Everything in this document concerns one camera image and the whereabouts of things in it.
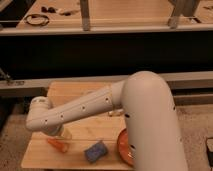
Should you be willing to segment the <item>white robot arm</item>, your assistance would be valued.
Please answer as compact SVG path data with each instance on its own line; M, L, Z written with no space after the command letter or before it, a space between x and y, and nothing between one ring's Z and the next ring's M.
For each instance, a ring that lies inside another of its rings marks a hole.
M31 101L26 127L57 135L65 123L122 109L135 171L188 171L171 90L158 74L140 71L123 81L53 108L46 97Z

